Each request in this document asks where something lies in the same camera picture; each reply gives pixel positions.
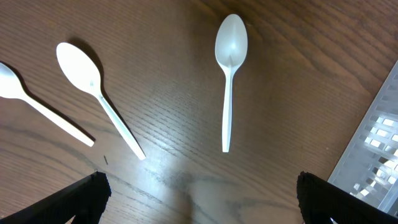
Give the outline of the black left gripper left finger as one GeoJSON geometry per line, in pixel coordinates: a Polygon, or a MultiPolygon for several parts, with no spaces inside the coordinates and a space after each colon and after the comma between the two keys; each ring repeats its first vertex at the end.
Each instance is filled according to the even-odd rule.
{"type": "Polygon", "coordinates": [[[58,192],[1,219],[14,223],[99,223],[111,196],[106,174],[94,172],[58,192]]]}

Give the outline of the white slim plastic spoon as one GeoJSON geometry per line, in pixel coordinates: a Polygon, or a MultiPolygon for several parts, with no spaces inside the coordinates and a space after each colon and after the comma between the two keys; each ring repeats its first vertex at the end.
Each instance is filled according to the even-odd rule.
{"type": "Polygon", "coordinates": [[[222,119],[222,151],[227,153],[231,142],[233,77],[248,52],[248,35],[243,20],[237,14],[228,15],[218,30],[215,57],[225,75],[222,119]]]}

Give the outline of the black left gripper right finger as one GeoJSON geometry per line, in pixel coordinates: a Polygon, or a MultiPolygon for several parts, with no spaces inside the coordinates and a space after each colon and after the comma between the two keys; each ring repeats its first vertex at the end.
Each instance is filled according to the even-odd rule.
{"type": "Polygon", "coordinates": [[[397,218],[309,172],[297,179],[297,199],[305,224],[397,224],[397,218]]]}

